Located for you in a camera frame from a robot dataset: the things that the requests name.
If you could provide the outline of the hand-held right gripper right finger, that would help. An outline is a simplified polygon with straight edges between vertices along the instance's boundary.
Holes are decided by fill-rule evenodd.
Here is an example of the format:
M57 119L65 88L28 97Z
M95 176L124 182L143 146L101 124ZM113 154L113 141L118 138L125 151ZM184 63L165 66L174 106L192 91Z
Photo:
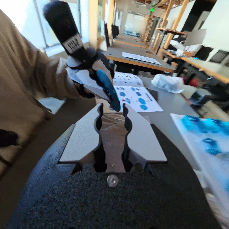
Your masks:
M123 116L127 130L122 153L124 169L131 170L135 164L140 164L145 169L148 164L167 163L150 122L128 104L123 105Z

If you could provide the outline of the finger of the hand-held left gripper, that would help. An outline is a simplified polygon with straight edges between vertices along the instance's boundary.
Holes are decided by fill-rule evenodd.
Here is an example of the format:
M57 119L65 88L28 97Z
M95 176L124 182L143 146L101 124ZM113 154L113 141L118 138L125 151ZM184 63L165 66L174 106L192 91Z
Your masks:
M110 67L109 62L104 63L100 58L97 58L97 70L103 71L107 75L111 83L114 84L113 78L115 76L115 73L114 70Z
M96 80L90 77L88 70L79 70L75 73L76 82L83 84L83 87L94 94L100 99L104 99L108 102L111 102L110 98L106 95L103 88L97 83Z

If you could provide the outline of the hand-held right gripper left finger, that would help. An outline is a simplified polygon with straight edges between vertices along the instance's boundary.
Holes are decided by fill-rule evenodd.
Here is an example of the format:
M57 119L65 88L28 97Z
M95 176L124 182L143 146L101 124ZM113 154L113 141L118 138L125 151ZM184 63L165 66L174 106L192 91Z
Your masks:
M60 163L104 163L102 115L103 103L99 103L76 122Z

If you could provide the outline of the blue round metal plate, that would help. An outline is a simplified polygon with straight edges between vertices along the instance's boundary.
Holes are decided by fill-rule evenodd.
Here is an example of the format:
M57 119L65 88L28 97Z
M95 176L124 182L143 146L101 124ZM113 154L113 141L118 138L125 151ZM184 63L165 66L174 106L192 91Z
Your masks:
M116 112L120 112L121 110L120 101L119 101L118 95L110 79L102 70L97 70L96 76L97 76L99 85L102 87L104 93L108 96L110 100L109 101L110 106Z

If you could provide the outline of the long wooden edged desk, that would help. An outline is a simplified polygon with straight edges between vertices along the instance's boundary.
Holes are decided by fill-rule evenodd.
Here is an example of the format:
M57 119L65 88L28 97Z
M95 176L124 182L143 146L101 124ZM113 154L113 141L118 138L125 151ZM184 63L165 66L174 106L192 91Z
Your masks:
M222 83L229 84L229 67L222 64L195 60L193 57L177 57L168 52L168 50L160 48L160 54L166 54L175 60L181 60L198 69L200 72L206 73L210 77L214 77Z

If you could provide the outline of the large window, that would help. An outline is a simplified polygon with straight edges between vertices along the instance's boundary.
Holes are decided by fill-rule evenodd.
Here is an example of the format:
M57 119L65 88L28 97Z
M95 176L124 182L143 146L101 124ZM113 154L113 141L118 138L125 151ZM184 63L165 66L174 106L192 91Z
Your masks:
M70 6L85 46L89 45L88 0L63 0ZM49 57L64 52L44 18L44 6L51 0L1 0L0 9L13 21L19 32Z

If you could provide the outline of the clear plastic bag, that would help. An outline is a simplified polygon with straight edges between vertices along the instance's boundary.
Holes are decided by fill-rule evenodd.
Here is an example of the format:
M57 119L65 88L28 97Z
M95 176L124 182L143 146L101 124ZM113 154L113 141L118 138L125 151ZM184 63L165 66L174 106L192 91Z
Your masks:
M105 151L106 173L144 173L140 164L132 164L128 157L130 150L127 147L125 118L122 115L110 113L102 116L100 133Z

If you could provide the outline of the assembly guide booklet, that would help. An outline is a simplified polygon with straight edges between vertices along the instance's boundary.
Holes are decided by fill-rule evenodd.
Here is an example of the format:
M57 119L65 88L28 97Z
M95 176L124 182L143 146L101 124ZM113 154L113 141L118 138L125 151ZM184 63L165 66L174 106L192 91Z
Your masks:
M115 72L113 83L120 101L121 110L119 113L123 112L124 103L136 112L164 111L144 87L143 81L138 76L131 73Z

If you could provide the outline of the white paper sheet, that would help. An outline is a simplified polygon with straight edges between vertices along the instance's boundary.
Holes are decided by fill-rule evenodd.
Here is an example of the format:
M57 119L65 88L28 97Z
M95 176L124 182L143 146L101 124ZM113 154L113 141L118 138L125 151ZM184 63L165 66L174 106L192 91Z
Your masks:
M144 62L148 62L148 63L152 63L152 64L162 65L156 59L153 59L150 57L145 57L145 56L140 56L137 54L122 52L122 56L125 58L129 58L129 59L134 59L134 60L144 61Z

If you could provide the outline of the white foam sheet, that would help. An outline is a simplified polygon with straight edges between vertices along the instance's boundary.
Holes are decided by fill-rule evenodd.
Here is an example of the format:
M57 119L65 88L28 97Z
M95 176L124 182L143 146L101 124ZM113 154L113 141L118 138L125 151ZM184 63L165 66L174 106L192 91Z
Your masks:
M221 133L209 133L195 126L188 131L181 119L184 115L170 114L176 128L182 136L186 146L191 152L196 164L205 180L206 187L214 196L212 208L223 228L229 228L229 136ZM202 140L211 138L217 141L221 154L210 155L202 147Z

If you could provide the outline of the white plastic bag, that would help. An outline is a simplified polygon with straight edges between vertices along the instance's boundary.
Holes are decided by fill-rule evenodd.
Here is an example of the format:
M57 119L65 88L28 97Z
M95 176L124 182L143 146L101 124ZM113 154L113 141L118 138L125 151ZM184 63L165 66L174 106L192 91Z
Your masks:
M185 90L184 81L180 77L172 77L163 74L156 74L151 84L169 93L178 94Z

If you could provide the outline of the small blue metal bracket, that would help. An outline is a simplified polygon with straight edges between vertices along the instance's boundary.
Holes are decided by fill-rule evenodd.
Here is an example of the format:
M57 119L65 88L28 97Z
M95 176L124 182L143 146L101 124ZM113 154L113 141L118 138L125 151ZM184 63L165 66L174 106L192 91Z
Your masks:
M218 143L216 140L211 138L205 138L202 140L202 147L204 150L209 153L210 155L218 155L222 153L222 150L220 149Z

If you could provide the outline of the blue perforated metal bracket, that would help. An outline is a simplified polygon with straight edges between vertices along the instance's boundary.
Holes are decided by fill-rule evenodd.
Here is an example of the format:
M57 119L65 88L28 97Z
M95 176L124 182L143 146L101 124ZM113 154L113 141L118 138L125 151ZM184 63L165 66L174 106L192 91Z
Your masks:
M208 118L204 119L202 123L209 133L221 133L229 135L229 122Z

